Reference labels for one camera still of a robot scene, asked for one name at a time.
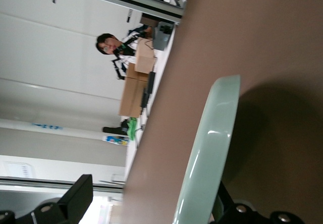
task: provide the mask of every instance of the screw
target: screw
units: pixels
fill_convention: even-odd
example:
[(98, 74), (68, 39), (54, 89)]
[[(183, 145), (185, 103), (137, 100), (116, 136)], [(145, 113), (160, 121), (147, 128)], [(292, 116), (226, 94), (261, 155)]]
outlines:
[(283, 222), (290, 222), (291, 221), (290, 218), (286, 214), (280, 214), (278, 216), (278, 219), (283, 221)]
[(245, 213), (247, 211), (246, 207), (244, 207), (243, 205), (238, 205), (236, 209), (240, 213)]
[(6, 215), (8, 215), (8, 212), (6, 212), (5, 214), (1, 214), (0, 215), (0, 220), (5, 219)]
[(50, 210), (50, 208), (51, 208), (51, 206), (50, 206), (50, 205), (46, 205), (46, 206), (44, 206), (42, 209), (40, 209), (40, 211), (41, 211), (41, 212), (46, 212), (46, 211), (49, 211), (49, 210)]

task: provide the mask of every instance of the cable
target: cable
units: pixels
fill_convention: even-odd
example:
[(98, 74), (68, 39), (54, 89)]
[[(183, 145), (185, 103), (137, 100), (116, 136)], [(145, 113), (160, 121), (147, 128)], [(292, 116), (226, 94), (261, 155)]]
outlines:
[(149, 40), (149, 41), (147, 41), (147, 42), (145, 42), (145, 45), (146, 46), (148, 46), (151, 50), (153, 50), (153, 47), (151, 47), (151, 46), (149, 46), (147, 43), (149, 43), (149, 42), (151, 42), (152, 41), (152, 39), (151, 40)]

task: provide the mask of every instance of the person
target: person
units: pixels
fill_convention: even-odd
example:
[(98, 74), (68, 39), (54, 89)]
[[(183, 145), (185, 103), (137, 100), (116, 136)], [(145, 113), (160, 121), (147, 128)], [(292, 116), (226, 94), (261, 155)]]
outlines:
[[(143, 25), (141, 27), (137, 27), (134, 30), (128, 31), (128, 36), (134, 34), (141, 34), (144, 33), (144, 38), (151, 38), (152, 37), (152, 28), (150, 26)], [(106, 55), (114, 54), (114, 50), (118, 47), (123, 45), (123, 42), (118, 40), (114, 35), (105, 33), (97, 37), (96, 39), (96, 48), (97, 50)], [(123, 45), (122, 50), (119, 54), (124, 56), (134, 56), (136, 50), (131, 48), (129, 45)]]

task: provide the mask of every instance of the black hair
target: black hair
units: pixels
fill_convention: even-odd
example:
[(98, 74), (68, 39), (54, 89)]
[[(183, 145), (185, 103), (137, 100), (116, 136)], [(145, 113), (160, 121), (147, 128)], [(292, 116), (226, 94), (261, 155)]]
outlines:
[(97, 37), (95, 47), (96, 47), (96, 49), (97, 49), (100, 53), (102, 53), (102, 54), (104, 54), (104, 55), (110, 55), (110, 54), (106, 53), (105, 51), (103, 51), (103, 50), (99, 47), (99, 43), (104, 43), (104, 41), (105, 41), (107, 38), (111, 38), (111, 37), (114, 37), (114, 38), (115, 38), (115, 36), (113, 36), (113, 35), (112, 35), (112, 34), (110, 34), (110, 33), (105, 33), (105, 34), (102, 34), (101, 36), (98, 36), (98, 37)]
[[(116, 39), (116, 37), (115, 37), (115, 36), (113, 36), (113, 35), (112, 35), (112, 34), (110, 34), (110, 33), (105, 33), (105, 34), (102, 34), (101, 36), (98, 36), (98, 37), (97, 37), (95, 46), (96, 46), (96, 49), (97, 49), (100, 53), (102, 53), (102, 54), (104, 54), (104, 55), (110, 55), (110, 54), (106, 53), (105, 51), (103, 51), (103, 50), (99, 47), (99, 43), (104, 43), (104, 42), (105, 42), (105, 40), (106, 40), (107, 38), (111, 38), (111, 37), (113, 37), (113, 38), (115, 38), (115, 39)], [(136, 51), (136, 50), (132, 49), (132, 48), (131, 48), (131, 47), (129, 47), (128, 45), (125, 45), (125, 48), (124, 48), (124, 50), (123, 50), (122, 55), (125, 55), (125, 56), (134, 56), (134, 55), (135, 55), (135, 51)]]

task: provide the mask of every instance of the green object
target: green object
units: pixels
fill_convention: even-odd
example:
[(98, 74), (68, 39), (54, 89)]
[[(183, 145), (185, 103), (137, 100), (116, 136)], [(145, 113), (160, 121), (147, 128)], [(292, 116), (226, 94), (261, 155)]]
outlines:
[[(223, 77), (208, 95), (189, 158), (173, 224), (208, 223), (236, 118), (240, 76)], [(221, 206), (216, 203), (216, 219)]]
[(130, 120), (128, 121), (128, 131), (127, 135), (129, 136), (130, 140), (135, 140), (136, 136), (136, 126), (137, 126), (137, 118), (130, 117)]
[(106, 136), (105, 141), (117, 144), (117, 145), (123, 145), (128, 146), (129, 138), (128, 137), (120, 137), (120, 136)]

